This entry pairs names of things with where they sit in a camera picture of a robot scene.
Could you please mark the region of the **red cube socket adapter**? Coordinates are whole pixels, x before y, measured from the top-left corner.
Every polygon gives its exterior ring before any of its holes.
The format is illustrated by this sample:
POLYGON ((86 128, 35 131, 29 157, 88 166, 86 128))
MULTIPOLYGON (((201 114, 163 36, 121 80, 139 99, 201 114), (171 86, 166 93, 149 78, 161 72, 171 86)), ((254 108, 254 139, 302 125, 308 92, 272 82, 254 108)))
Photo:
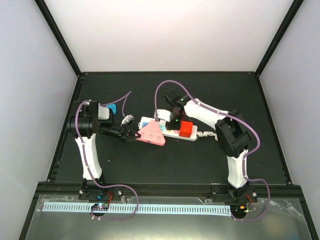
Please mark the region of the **red cube socket adapter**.
POLYGON ((193 132, 193 123, 191 121, 181 121, 179 136, 184 138, 190 138, 193 132))

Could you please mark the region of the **white power strip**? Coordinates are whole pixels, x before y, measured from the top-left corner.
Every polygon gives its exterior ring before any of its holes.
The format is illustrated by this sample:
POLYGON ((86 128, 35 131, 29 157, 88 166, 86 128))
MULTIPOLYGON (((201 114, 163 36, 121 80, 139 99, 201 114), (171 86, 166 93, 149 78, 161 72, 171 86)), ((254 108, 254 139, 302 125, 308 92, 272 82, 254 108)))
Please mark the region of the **white power strip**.
MULTIPOLYGON (((143 116, 138 123, 138 129, 141 130, 152 120, 154 120, 154 119, 150 118, 150 117, 143 116)), ((198 127, 196 125, 192 126, 192 133, 191 133, 190 137, 180 136, 179 130, 168 130, 166 128, 166 121, 163 119, 161 119, 158 122, 158 125, 159 125, 164 137, 170 137, 170 138, 193 141, 193 142, 196 141, 198 138, 198 136, 197 136, 198 127)))

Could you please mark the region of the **pink triangular socket adapter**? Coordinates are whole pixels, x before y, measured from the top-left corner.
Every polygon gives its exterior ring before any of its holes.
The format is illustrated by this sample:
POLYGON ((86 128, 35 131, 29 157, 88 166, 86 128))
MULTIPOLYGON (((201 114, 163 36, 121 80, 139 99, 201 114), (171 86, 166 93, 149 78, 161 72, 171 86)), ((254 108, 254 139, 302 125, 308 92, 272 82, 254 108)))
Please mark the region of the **pink triangular socket adapter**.
POLYGON ((142 127, 136 134, 137 141, 149 143, 157 146, 164 146, 165 137, 159 124, 155 120, 151 120, 147 125, 142 127))

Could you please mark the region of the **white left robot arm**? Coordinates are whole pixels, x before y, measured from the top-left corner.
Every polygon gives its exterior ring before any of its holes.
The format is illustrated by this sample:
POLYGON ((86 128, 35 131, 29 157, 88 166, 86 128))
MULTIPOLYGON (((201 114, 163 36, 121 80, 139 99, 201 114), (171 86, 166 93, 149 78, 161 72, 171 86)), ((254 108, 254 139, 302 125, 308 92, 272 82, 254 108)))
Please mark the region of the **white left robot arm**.
POLYGON ((106 185, 96 144, 97 135, 100 133, 119 139, 123 143, 136 141, 141 134, 130 128, 133 120, 132 115, 127 115, 122 123, 117 125, 113 112, 100 105, 98 101, 74 101, 71 104, 67 129, 77 144, 82 162, 82 184, 79 197, 88 200, 102 200, 111 193, 110 189, 127 188, 133 191, 125 184, 106 185))

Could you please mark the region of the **blue square plug adapter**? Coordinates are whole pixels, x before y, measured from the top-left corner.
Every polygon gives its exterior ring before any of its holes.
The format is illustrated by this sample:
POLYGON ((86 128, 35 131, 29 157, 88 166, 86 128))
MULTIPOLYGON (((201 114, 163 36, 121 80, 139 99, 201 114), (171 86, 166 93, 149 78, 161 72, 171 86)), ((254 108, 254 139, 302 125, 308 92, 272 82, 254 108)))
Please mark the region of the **blue square plug adapter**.
POLYGON ((114 104, 114 103, 108 104, 108 105, 106 105, 106 107, 112 111, 113 115, 117 114, 117 106, 116 106, 116 104, 114 104))

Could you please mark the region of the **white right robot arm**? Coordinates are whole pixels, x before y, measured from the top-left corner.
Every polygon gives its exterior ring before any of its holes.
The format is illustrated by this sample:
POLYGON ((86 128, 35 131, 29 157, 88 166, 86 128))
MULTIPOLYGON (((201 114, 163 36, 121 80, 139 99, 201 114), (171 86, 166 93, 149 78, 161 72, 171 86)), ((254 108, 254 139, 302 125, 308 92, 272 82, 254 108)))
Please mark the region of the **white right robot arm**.
POLYGON ((216 133, 221 151, 226 155, 228 165, 227 195, 233 202, 240 201, 250 186, 247 174, 248 145, 251 141, 248 130, 234 117, 242 120, 237 110, 224 111, 192 100, 188 95, 179 96, 173 89, 165 93, 163 99, 169 105, 170 121, 166 126, 177 129, 183 121, 196 119, 216 133))

